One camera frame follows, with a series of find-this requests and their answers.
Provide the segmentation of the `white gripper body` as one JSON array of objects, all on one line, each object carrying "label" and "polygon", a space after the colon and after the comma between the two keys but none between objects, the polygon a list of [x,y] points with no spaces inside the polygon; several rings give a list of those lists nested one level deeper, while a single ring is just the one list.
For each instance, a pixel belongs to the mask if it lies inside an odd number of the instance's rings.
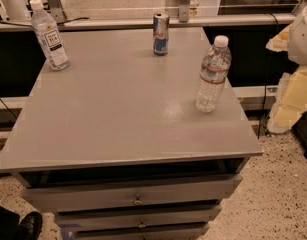
[{"label": "white gripper body", "polygon": [[289,31],[288,58],[307,66],[307,7],[296,17]]}]

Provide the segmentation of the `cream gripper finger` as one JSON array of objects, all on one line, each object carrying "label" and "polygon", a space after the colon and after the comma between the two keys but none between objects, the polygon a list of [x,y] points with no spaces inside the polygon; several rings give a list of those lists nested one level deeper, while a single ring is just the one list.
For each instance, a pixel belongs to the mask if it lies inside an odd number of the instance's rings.
[{"label": "cream gripper finger", "polygon": [[276,36],[271,38],[267,44],[266,48],[274,52],[282,52],[288,50],[288,40],[291,25],[285,27]]},{"label": "cream gripper finger", "polygon": [[281,134],[290,130],[307,111],[307,66],[293,74],[284,73],[279,81],[276,101],[269,113],[267,129]]}]

